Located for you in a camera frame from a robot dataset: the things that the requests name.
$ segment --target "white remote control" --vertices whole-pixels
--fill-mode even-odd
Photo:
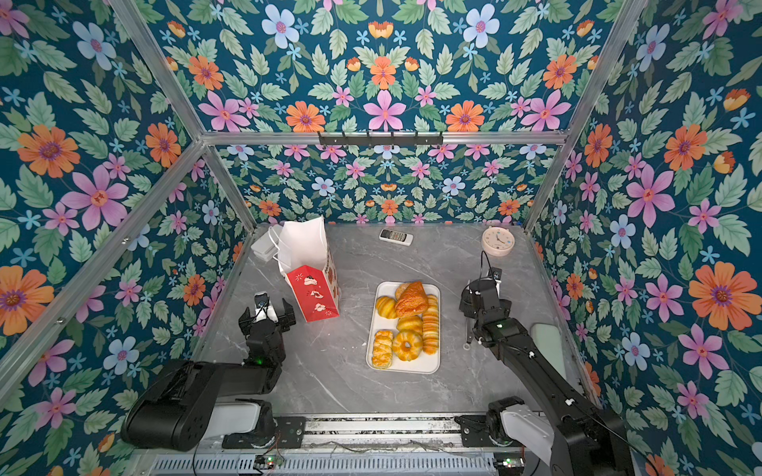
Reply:
[[[393,230],[383,229],[381,235],[379,235],[381,241],[388,241],[390,243],[403,244],[404,246],[410,246],[413,242],[413,235],[410,233],[394,232]]]

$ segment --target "clock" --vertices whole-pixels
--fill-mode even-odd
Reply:
[[[482,248],[491,256],[505,256],[514,249],[516,240],[505,228],[491,226],[482,233]]]

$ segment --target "tray of bread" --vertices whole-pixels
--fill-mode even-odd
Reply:
[[[366,362],[372,369],[434,373],[440,362],[440,292],[421,281],[376,289]]]

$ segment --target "floral wallpaper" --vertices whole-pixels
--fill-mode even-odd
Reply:
[[[208,130],[541,131],[566,127],[621,4],[169,1],[151,28]]]
[[[0,474],[120,476],[126,413],[168,359],[190,358],[244,238],[200,161],[6,403]]]
[[[187,144],[110,8],[90,3],[0,1],[0,356]]]
[[[219,150],[259,222],[522,223],[555,148],[543,144],[231,145]]]
[[[533,230],[651,476],[762,474],[760,14],[745,0],[644,14]]]

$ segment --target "pastry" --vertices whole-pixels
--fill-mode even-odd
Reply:
[[[373,366],[378,369],[388,369],[392,366],[392,335],[391,331],[378,331],[373,340]]]
[[[410,285],[402,291],[402,294],[397,299],[397,317],[407,318],[408,316],[418,315],[423,313],[428,308],[428,299],[426,292],[424,291],[424,285],[421,281],[410,283]]]
[[[394,299],[399,299],[399,296],[402,296],[402,293],[405,292],[405,290],[410,286],[412,283],[402,283],[399,286],[397,286],[397,290],[394,291]]]
[[[413,331],[399,331],[392,342],[392,351],[400,360],[415,360],[421,354],[424,340]]]
[[[421,335],[424,333],[423,320],[417,315],[408,318],[400,318],[397,322],[398,331],[414,331]]]
[[[397,301],[394,298],[381,296],[376,301],[376,310],[382,318],[397,319],[397,311],[394,309],[396,304]]]
[[[436,296],[426,296],[428,308],[423,315],[424,352],[431,355],[439,349],[439,301]]]

